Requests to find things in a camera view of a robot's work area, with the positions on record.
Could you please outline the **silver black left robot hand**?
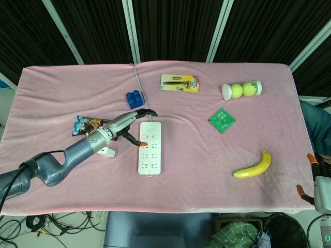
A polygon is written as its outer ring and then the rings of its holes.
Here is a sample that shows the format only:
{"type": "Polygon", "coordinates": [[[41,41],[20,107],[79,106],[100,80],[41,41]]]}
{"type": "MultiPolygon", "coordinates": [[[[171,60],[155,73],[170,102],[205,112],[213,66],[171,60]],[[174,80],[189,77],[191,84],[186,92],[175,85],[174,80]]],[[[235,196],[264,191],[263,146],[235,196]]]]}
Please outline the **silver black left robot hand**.
{"type": "Polygon", "coordinates": [[[132,123],[134,123],[137,119],[142,118],[146,115],[150,115],[154,117],[158,116],[158,114],[151,109],[141,108],[136,111],[124,113],[116,117],[115,119],[112,119],[106,124],[105,128],[111,132],[113,141],[116,141],[119,137],[122,136],[125,139],[127,139],[129,142],[131,142],[132,144],[138,147],[145,147],[147,146],[147,143],[136,140],[129,133],[129,129],[132,123]]]}

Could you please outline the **white power strip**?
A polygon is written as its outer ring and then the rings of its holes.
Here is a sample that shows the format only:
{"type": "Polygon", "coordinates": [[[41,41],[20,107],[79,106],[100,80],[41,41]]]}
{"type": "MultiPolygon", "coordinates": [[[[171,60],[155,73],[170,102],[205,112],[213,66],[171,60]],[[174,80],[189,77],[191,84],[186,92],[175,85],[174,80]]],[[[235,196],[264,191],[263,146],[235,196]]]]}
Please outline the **white power strip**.
{"type": "Polygon", "coordinates": [[[161,173],[161,123],[141,122],[138,173],[147,177],[161,173]]]}

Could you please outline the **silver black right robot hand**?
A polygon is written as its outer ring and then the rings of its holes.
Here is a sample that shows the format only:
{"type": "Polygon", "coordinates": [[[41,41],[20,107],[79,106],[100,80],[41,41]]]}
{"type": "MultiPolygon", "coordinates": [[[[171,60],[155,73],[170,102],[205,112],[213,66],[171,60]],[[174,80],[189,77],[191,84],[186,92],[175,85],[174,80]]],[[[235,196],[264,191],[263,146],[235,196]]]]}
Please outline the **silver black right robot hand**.
{"type": "Polygon", "coordinates": [[[314,195],[307,195],[299,184],[296,185],[297,192],[301,199],[315,206],[318,213],[331,214],[331,164],[317,153],[308,153],[307,158],[311,165],[314,195]]]}

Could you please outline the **green checked cloth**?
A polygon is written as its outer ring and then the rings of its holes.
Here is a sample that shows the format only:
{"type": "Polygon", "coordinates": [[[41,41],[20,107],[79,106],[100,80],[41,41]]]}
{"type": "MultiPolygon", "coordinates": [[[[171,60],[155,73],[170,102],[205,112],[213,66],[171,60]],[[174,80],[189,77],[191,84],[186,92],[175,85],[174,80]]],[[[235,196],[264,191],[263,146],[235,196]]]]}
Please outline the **green checked cloth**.
{"type": "Polygon", "coordinates": [[[252,248],[259,231],[247,222],[231,222],[212,236],[205,248],[252,248]]]}

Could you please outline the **green tea sachet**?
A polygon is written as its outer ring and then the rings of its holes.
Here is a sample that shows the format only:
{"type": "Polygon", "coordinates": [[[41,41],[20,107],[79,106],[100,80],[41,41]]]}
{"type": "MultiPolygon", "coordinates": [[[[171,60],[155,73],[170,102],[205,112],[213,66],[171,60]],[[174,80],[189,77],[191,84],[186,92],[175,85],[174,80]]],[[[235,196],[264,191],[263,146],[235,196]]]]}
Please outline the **green tea sachet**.
{"type": "Polygon", "coordinates": [[[232,124],[236,122],[236,119],[225,109],[221,108],[213,114],[208,121],[220,133],[224,133],[232,124]]]}

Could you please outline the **black pleated curtain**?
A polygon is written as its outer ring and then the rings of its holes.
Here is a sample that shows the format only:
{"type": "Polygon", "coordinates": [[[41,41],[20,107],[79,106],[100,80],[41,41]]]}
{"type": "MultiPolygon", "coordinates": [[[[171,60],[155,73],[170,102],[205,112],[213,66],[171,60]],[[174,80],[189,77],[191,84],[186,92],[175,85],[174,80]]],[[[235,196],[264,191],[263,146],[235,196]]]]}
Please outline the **black pleated curtain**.
{"type": "MultiPolygon", "coordinates": [[[[0,73],[18,84],[28,66],[76,65],[47,11],[50,1],[84,64],[128,64],[123,0],[0,0],[0,73]]],[[[331,0],[128,0],[142,62],[207,60],[219,20],[216,63],[290,65],[327,24],[331,0]]]]}

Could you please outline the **pink fleece table cloth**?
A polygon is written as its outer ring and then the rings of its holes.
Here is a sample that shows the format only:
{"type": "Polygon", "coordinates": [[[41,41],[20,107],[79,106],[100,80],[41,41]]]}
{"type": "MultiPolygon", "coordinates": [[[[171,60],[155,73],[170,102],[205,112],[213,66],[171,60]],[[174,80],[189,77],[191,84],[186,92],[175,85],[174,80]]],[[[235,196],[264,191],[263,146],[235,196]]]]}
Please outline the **pink fleece table cloth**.
{"type": "Polygon", "coordinates": [[[150,61],[136,65],[31,66],[22,70],[4,135],[0,173],[31,157],[63,150],[78,115],[113,119],[129,111],[127,92],[143,87],[161,123],[161,173],[138,173],[139,148],[124,138],[116,155],[99,154],[54,187],[39,179],[9,199],[5,215],[65,211],[296,213],[311,209],[296,185],[313,193],[307,154],[312,148],[292,77],[284,64],[150,61]],[[160,90],[162,74],[195,75],[198,92],[160,90]],[[262,93],[226,101],[224,84],[259,80],[262,93]],[[208,121],[219,109],[236,119],[224,133],[208,121]],[[233,173],[253,167],[262,151],[268,170],[250,178],[233,173]]]}

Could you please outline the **yellow banana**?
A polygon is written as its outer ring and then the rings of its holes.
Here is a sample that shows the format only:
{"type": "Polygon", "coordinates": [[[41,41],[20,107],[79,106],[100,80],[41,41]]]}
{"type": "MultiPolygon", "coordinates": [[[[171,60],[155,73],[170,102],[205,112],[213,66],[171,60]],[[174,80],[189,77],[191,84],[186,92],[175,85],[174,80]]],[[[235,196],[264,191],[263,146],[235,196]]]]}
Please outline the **yellow banana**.
{"type": "Polygon", "coordinates": [[[262,151],[262,160],[259,164],[245,169],[240,169],[233,173],[235,178],[250,178],[258,176],[268,170],[272,162],[272,155],[266,151],[262,151]]]}

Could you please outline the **clear tennis ball tube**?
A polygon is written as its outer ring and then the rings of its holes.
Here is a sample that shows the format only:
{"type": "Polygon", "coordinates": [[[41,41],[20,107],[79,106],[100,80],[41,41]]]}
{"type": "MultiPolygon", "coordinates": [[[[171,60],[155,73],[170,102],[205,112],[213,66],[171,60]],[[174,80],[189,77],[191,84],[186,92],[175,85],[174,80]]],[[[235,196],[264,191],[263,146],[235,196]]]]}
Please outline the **clear tennis ball tube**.
{"type": "MultiPolygon", "coordinates": [[[[261,82],[259,80],[245,81],[245,82],[234,83],[234,84],[240,84],[242,86],[243,84],[245,84],[247,82],[255,82],[257,84],[258,91],[257,91],[257,93],[254,96],[259,96],[262,93],[262,84],[261,84],[261,82]]],[[[229,101],[229,100],[232,99],[231,98],[231,85],[232,84],[224,84],[222,86],[222,89],[221,89],[223,99],[226,100],[226,101],[229,101]]]]}

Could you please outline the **yellow razor blister pack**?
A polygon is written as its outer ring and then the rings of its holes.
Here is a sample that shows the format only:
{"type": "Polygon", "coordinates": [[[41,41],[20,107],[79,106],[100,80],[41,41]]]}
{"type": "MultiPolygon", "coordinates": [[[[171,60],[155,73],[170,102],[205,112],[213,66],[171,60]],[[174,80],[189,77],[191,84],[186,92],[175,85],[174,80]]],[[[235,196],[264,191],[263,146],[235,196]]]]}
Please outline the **yellow razor blister pack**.
{"type": "Polygon", "coordinates": [[[160,90],[198,92],[199,78],[195,75],[162,74],[160,90]]]}

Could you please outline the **brown snack packet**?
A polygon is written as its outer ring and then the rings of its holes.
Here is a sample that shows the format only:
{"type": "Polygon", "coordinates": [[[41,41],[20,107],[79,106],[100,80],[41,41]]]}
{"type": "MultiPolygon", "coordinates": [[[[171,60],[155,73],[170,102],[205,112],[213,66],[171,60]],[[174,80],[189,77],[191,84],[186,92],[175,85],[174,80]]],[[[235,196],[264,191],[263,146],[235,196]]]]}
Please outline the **brown snack packet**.
{"type": "Polygon", "coordinates": [[[104,128],[110,120],[78,115],[72,128],[72,136],[89,135],[98,128],[104,128]]]}

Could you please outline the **black bag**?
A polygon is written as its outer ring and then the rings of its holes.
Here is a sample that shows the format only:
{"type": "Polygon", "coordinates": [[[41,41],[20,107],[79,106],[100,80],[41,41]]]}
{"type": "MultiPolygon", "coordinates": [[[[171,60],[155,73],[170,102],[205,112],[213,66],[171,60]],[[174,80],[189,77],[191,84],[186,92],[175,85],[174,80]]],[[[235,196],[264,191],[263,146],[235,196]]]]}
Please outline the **black bag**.
{"type": "Polygon", "coordinates": [[[270,237],[271,248],[308,248],[301,224],[287,214],[270,215],[263,230],[270,237]]]}

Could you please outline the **yellow tennis ball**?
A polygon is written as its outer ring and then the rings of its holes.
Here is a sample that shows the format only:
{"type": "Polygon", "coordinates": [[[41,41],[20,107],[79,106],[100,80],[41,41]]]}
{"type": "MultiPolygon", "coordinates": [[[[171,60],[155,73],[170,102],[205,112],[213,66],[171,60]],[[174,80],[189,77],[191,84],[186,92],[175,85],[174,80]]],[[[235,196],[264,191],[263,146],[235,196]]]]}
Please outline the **yellow tennis ball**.
{"type": "Polygon", "coordinates": [[[231,85],[231,98],[237,99],[243,95],[243,88],[240,84],[231,85]]]}
{"type": "Polygon", "coordinates": [[[254,96],[258,91],[258,87],[255,82],[247,82],[243,84],[242,89],[243,89],[243,95],[246,97],[254,96]]]}

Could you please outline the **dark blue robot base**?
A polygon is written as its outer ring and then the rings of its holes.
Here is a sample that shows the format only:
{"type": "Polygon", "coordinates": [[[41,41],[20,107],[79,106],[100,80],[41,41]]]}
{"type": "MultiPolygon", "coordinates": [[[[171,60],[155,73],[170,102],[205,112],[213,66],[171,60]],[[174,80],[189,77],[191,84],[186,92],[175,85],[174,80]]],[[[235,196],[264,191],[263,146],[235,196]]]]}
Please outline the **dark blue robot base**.
{"type": "Polygon", "coordinates": [[[103,248],[204,248],[211,213],[108,212],[103,248]]]}

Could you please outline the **blue toy building block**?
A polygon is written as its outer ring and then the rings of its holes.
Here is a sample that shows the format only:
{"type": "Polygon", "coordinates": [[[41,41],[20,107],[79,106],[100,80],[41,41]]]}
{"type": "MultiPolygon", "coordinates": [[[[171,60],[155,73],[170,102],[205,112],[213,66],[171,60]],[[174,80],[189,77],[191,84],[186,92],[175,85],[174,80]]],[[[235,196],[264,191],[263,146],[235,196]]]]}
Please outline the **blue toy building block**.
{"type": "Polygon", "coordinates": [[[144,101],[138,90],[126,93],[126,99],[131,109],[135,109],[144,105],[144,101]]]}

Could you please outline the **white metal frame post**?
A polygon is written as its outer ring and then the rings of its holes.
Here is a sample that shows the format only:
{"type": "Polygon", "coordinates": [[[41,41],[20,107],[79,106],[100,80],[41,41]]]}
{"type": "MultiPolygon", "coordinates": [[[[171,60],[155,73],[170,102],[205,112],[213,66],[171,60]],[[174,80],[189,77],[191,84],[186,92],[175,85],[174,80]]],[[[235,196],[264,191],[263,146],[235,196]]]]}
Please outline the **white metal frame post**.
{"type": "Polygon", "coordinates": [[[139,64],[141,59],[132,0],[122,0],[122,6],[126,20],[133,63],[139,64]]]}
{"type": "Polygon", "coordinates": [[[234,0],[223,0],[219,17],[215,26],[214,34],[212,37],[212,41],[210,43],[209,51],[207,54],[206,62],[212,63],[214,61],[220,40],[222,38],[222,34],[224,32],[227,20],[229,18],[234,0]]]}
{"type": "Polygon", "coordinates": [[[331,18],[290,63],[291,72],[294,72],[330,35],[331,18]]]}
{"type": "Polygon", "coordinates": [[[83,65],[84,61],[76,48],[70,34],[68,33],[66,27],[64,26],[58,12],[56,11],[53,3],[51,0],[41,0],[43,5],[45,6],[47,12],[49,13],[51,19],[53,20],[54,24],[56,25],[57,29],[61,33],[62,37],[64,38],[66,44],[68,45],[70,51],[72,52],[76,62],[78,65],[83,65]]]}

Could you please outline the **white power adapter cube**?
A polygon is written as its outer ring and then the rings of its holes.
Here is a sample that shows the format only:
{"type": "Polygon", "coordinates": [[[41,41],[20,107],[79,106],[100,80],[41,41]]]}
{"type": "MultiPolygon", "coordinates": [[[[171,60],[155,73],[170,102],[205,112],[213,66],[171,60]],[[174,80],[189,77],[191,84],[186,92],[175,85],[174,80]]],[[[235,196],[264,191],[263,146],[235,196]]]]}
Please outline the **white power adapter cube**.
{"type": "Polygon", "coordinates": [[[103,147],[97,153],[104,157],[109,157],[109,158],[115,157],[115,154],[116,154],[115,150],[113,150],[109,147],[103,147]]]}

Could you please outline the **person in blue jeans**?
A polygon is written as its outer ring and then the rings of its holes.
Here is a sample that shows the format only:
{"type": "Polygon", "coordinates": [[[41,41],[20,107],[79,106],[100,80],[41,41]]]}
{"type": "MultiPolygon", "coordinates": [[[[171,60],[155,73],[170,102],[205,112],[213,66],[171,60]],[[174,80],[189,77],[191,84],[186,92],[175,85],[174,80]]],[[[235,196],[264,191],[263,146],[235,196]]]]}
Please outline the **person in blue jeans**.
{"type": "Polygon", "coordinates": [[[300,106],[314,152],[331,156],[331,114],[302,100],[300,106]]]}

